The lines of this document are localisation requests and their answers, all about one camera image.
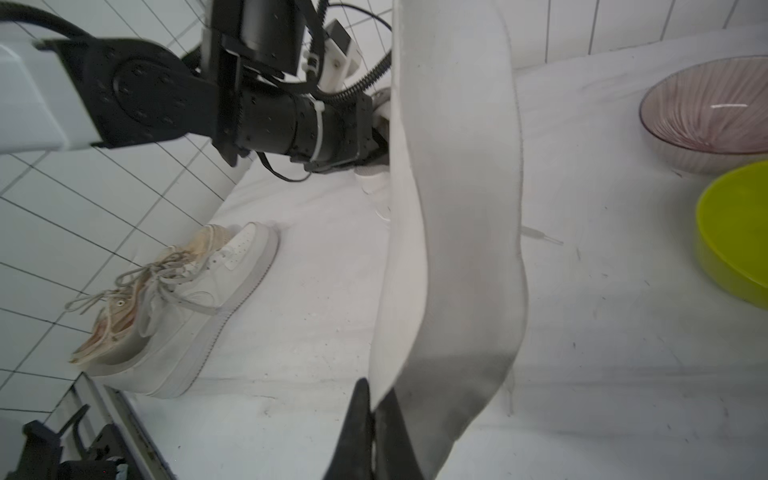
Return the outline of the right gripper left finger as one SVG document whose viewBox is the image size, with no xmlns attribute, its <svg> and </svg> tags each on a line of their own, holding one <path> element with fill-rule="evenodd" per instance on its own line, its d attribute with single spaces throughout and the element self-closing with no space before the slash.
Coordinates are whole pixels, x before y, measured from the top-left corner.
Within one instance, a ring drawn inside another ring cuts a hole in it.
<svg viewBox="0 0 768 480">
<path fill-rule="evenodd" d="M 353 388 L 339 438 L 324 480 L 371 480 L 374 417 L 369 383 L 359 379 Z"/>
</svg>

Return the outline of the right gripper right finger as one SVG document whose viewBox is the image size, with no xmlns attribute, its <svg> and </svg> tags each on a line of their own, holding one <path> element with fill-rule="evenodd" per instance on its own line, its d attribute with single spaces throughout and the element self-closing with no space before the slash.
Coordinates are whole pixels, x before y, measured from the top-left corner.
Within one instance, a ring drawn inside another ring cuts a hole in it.
<svg viewBox="0 0 768 480">
<path fill-rule="evenodd" d="M 374 478 L 422 480 L 396 392 L 391 389 L 373 414 Z"/>
</svg>

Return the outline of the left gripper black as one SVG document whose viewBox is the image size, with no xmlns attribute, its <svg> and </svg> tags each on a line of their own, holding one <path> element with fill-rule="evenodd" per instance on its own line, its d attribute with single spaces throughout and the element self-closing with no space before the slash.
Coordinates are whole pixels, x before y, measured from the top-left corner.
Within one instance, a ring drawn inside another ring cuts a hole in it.
<svg viewBox="0 0 768 480">
<path fill-rule="evenodd" d="M 328 85 L 334 49 L 351 46 L 326 14 L 346 3 L 239 1 L 236 4 L 236 153 L 264 167 L 279 154 L 309 174 L 381 163 L 386 135 L 375 126 L 369 89 L 390 70 L 390 56 L 351 85 Z"/>
</svg>

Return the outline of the white shoe insole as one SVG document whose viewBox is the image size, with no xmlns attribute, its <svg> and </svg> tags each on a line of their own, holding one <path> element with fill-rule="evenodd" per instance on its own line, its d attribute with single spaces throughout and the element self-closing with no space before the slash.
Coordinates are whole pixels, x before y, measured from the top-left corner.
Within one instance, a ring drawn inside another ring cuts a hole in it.
<svg viewBox="0 0 768 480">
<path fill-rule="evenodd" d="M 390 227 L 369 357 L 377 463 L 437 476 L 504 384 L 527 322 L 523 147 L 491 1 L 393 7 Z"/>
</svg>

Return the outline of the white sneaker with laces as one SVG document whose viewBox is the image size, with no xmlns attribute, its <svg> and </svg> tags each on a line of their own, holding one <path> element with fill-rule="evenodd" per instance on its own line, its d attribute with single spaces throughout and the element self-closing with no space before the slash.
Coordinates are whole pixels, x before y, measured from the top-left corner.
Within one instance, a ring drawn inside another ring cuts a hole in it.
<svg viewBox="0 0 768 480">
<path fill-rule="evenodd" d="M 391 230 L 389 254 L 428 261 L 459 255 L 521 261 L 523 156 L 516 97 L 440 106 L 436 96 L 386 87 L 373 95 L 383 162 L 353 173 Z"/>
</svg>

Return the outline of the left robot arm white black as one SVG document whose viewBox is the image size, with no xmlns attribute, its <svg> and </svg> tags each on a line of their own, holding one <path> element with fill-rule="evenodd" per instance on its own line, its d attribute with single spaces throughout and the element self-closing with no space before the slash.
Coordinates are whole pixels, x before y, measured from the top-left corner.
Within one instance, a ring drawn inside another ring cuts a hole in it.
<svg viewBox="0 0 768 480">
<path fill-rule="evenodd" d="M 388 141 L 368 94 L 385 55 L 349 83 L 356 49 L 325 1 L 213 1 L 184 56 L 99 38 L 47 11 L 3 2 L 5 23 L 48 30 L 1 47 L 1 150 L 118 149 L 207 137 L 229 165 L 288 157 L 310 174 L 379 162 Z"/>
</svg>

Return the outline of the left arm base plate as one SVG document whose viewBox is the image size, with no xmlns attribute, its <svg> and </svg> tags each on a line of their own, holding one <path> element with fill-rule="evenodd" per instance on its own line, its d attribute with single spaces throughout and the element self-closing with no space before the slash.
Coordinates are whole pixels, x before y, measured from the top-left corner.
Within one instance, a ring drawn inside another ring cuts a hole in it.
<svg viewBox="0 0 768 480">
<path fill-rule="evenodd" d="M 25 443 L 16 468 L 5 475 L 7 479 L 116 479 L 141 480 L 137 461 L 130 453 L 118 427 L 106 424 L 90 446 L 85 446 L 80 425 L 90 409 L 80 407 L 65 424 L 53 431 L 38 420 L 22 427 Z M 64 460 L 63 437 L 69 433 L 78 457 Z"/>
</svg>

